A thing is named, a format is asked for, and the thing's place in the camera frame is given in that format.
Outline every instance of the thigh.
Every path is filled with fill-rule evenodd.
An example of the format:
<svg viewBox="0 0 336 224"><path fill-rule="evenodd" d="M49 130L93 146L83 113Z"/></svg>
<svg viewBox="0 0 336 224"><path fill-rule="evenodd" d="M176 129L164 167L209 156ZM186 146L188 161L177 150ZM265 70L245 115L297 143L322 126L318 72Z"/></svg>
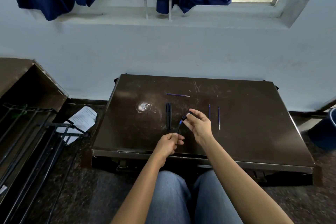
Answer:
<svg viewBox="0 0 336 224"><path fill-rule="evenodd" d="M194 193L195 224L243 224L213 170L197 179Z"/></svg>
<svg viewBox="0 0 336 224"><path fill-rule="evenodd" d="M169 171L159 172L146 224L190 224L187 209L190 198L182 177Z"/></svg>

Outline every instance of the paper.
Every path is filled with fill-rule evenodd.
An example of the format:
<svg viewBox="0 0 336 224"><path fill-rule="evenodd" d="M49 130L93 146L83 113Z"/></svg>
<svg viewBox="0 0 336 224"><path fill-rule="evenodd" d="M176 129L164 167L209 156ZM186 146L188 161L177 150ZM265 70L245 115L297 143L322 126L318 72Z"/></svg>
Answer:
<svg viewBox="0 0 336 224"><path fill-rule="evenodd" d="M2 185L1 189L0 189L0 195L2 194L2 192L4 192L7 189L6 185Z"/></svg>
<svg viewBox="0 0 336 224"><path fill-rule="evenodd" d="M82 109L80 109L77 113L75 113L69 120L73 122L73 124L83 130L84 132L88 131L90 127L92 127L96 123L97 113L92 110L92 108L85 106ZM65 127L57 128L57 132L64 133ZM68 133L72 134L82 134L80 131L78 131L75 128L69 128ZM71 136L68 143L66 145L71 144L73 141L75 141L78 137L77 136ZM68 139L68 136L64 137L64 141L66 142Z"/></svg>

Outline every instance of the dark speckled floor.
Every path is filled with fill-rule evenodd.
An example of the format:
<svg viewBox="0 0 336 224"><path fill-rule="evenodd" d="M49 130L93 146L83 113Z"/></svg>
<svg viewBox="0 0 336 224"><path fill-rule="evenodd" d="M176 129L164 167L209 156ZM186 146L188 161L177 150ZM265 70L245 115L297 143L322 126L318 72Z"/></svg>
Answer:
<svg viewBox="0 0 336 224"><path fill-rule="evenodd" d="M69 118L83 104L66 104L62 110ZM89 105L101 117L105 106ZM91 135L96 125L90 129ZM336 223L336 151L325 152L314 146L308 137L304 140L316 163L323 169L323 186L265 187L265 191L284 209L296 224ZM67 163L80 142L67 146L55 169L40 192L26 223L42 224L58 192ZM92 138L81 142L80 148L90 147ZM108 224L131 189L136 176L130 173L112 174L80 167L77 154L62 194L53 213L52 224Z"/></svg>

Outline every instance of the black metal rack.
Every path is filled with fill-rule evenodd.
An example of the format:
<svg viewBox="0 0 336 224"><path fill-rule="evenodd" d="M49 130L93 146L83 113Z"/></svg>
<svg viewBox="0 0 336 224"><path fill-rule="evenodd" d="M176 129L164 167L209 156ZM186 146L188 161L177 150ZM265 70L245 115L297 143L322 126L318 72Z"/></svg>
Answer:
<svg viewBox="0 0 336 224"><path fill-rule="evenodd" d="M54 164L71 136L88 137L69 120L69 124L52 123L54 109L33 108L3 104L0 112L0 188L7 189L0 195L0 223L24 223L34 200L48 178ZM79 131L68 133L69 128ZM63 178L53 209L73 165L73 156Z"/></svg>

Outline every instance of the bucket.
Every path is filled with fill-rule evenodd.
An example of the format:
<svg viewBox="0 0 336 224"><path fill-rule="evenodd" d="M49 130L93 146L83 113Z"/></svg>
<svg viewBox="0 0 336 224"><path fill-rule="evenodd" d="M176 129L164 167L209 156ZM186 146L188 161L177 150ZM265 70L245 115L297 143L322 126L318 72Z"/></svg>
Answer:
<svg viewBox="0 0 336 224"><path fill-rule="evenodd" d="M328 116L307 131L311 141L318 147L331 151L336 149L336 108Z"/></svg>

